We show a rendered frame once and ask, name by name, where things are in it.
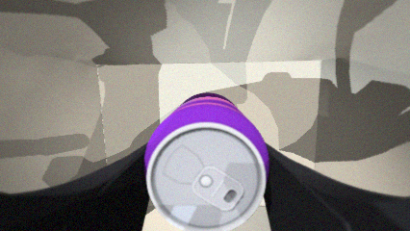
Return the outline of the purple drink can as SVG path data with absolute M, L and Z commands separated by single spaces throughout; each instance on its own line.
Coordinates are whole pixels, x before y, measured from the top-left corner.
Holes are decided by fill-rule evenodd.
M 230 231 L 259 207 L 269 153 L 258 129 L 229 99 L 204 92 L 154 131 L 144 174 L 153 205 L 175 227 Z

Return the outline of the white tote bag with blue handles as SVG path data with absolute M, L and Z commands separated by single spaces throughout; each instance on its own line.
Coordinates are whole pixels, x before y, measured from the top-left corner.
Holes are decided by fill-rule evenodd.
M 410 196 L 410 0 L 0 0 L 0 192 L 107 165 L 98 65 L 321 61 L 314 170 Z

